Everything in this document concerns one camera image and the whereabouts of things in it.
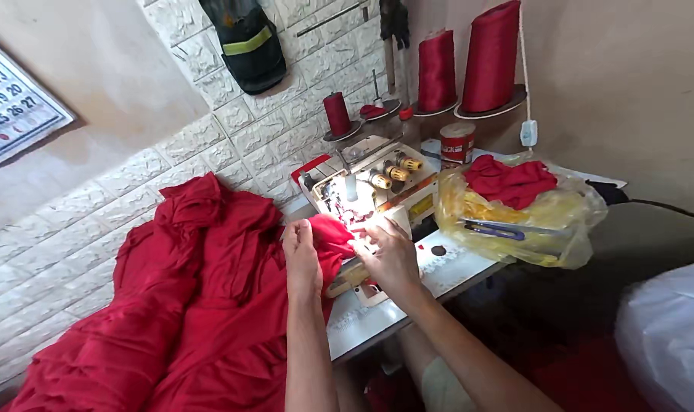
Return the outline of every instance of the leg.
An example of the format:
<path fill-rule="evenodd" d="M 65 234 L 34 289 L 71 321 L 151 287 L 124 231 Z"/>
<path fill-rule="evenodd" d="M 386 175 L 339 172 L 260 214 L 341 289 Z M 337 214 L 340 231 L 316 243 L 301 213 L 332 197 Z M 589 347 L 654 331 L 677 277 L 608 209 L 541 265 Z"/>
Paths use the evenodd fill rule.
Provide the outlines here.
<path fill-rule="evenodd" d="M 345 364 L 334 368 L 333 376 L 340 412 L 370 412 L 364 388 L 360 388 L 357 380 L 352 379 Z"/>
<path fill-rule="evenodd" d="M 400 347 L 426 412 L 471 412 L 477 407 L 426 335 L 415 325 L 398 333 Z"/>

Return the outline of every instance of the white table surface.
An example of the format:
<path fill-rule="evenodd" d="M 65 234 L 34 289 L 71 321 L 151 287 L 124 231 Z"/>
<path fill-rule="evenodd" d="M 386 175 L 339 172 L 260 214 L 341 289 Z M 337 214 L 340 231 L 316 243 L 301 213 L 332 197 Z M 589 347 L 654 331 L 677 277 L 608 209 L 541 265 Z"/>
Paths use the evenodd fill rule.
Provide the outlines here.
<path fill-rule="evenodd" d="M 446 254 L 441 257 L 431 253 L 431 248 L 439 245 L 446 249 Z M 439 231 L 417 242 L 418 246 L 423 246 L 423 249 L 416 249 L 418 266 L 424 273 L 423 284 L 437 298 L 474 276 L 489 271 L 493 273 L 504 266 L 471 253 Z M 406 314 L 391 299 L 368 308 L 360 304 L 352 291 L 337 296 L 326 325 L 332 360 L 359 347 L 405 317 Z"/>

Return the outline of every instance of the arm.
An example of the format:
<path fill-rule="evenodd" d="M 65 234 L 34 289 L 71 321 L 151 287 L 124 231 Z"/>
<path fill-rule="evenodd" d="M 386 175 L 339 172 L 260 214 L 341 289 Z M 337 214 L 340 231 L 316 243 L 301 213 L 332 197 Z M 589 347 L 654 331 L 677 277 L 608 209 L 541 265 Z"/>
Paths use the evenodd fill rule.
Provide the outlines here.
<path fill-rule="evenodd" d="M 355 254 L 379 285 L 426 334 L 462 387 L 485 412 L 561 411 L 522 375 L 457 322 L 421 284 L 416 249 L 405 232 L 387 219 L 366 227 L 379 250 L 370 254 L 359 242 Z"/>
<path fill-rule="evenodd" d="M 286 412 L 338 411 L 321 312 L 322 273 L 308 220 L 287 225 L 283 250 L 288 293 Z"/>

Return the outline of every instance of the red fabric scrap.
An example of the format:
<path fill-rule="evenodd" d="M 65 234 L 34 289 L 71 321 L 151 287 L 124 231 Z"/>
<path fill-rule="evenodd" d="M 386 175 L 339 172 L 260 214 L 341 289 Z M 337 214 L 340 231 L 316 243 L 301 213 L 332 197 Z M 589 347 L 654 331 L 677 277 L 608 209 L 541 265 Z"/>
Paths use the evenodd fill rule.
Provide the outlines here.
<path fill-rule="evenodd" d="M 161 193 L 119 250 L 111 304 L 34 355 L 9 410 L 283 410 L 281 212 L 213 173 Z M 352 234 L 310 221 L 326 289 Z"/>
<path fill-rule="evenodd" d="M 383 107 L 373 106 L 371 104 L 366 104 L 360 108 L 360 114 L 366 119 L 382 116 L 386 111 L 387 110 L 385 110 Z"/>
<path fill-rule="evenodd" d="M 558 180 L 541 161 L 511 167 L 482 154 L 464 172 L 471 190 L 488 201 L 499 200 L 516 211 L 527 208 L 542 192 L 556 188 Z"/>

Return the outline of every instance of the reflective stripe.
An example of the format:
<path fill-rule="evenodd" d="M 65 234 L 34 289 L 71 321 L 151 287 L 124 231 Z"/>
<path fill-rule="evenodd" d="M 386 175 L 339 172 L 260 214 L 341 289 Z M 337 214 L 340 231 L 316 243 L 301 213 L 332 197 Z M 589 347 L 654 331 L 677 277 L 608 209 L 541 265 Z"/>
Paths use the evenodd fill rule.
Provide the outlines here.
<path fill-rule="evenodd" d="M 262 30 L 255 36 L 251 37 L 250 40 L 245 42 L 228 43 L 223 45 L 223 52 L 226 56 L 234 56 L 236 54 L 250 53 L 269 40 L 271 38 L 271 31 L 268 26 L 263 27 Z"/>

